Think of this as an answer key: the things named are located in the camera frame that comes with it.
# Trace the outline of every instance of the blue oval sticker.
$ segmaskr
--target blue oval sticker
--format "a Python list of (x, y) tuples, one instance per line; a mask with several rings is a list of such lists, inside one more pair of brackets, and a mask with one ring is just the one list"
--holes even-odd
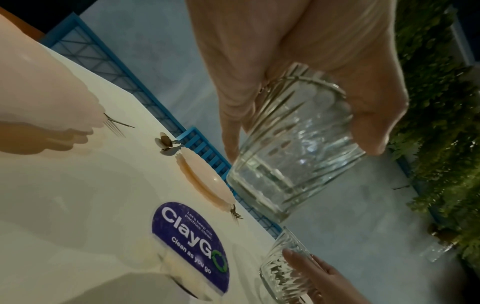
[(221, 292), (228, 290), (227, 255), (212, 227), (195, 210), (177, 202), (165, 203), (155, 211), (151, 231)]

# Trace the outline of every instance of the drinking glass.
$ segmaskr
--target drinking glass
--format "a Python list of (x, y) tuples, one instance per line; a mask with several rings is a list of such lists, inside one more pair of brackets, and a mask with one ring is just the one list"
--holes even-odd
[(262, 96), (227, 181), (249, 205), (280, 223), (358, 163), (364, 151), (352, 140), (344, 92), (320, 73), (296, 65)]
[(285, 261), (282, 255), (282, 250), (285, 248), (306, 256), (320, 267), (302, 243), (288, 229), (283, 228), (260, 266), (260, 278), (267, 291), (278, 303), (296, 302), (300, 296), (313, 288), (309, 279), (301, 276)]

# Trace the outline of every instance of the table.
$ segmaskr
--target table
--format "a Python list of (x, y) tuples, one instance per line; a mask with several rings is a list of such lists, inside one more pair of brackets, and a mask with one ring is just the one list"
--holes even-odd
[(191, 186), (176, 159), (159, 153), (169, 132), (130, 93), (48, 50), (80, 78), (125, 137), (95, 129), (69, 151), (0, 152), (0, 302), (189, 303), (196, 300), (159, 274), (148, 246), (154, 211), (189, 205), (219, 236), (229, 259), (227, 303), (273, 303), (258, 296), (258, 267), (273, 238), (244, 217), (213, 207)]

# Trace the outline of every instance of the green plant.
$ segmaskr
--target green plant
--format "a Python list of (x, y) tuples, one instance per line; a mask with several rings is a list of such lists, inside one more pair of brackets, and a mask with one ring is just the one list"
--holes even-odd
[(410, 106), (390, 142), (394, 156), (417, 147), (414, 178), (427, 190), (410, 207), (454, 219), (463, 255), (480, 264), (480, 115), (469, 71), (450, 56), (447, 0), (399, 0), (396, 44)]

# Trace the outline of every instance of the plate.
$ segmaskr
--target plate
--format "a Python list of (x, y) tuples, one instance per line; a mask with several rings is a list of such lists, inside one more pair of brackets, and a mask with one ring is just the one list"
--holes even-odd
[(203, 158), (186, 147), (182, 147), (180, 152), (195, 178), (206, 190), (230, 205), (237, 202), (227, 184)]

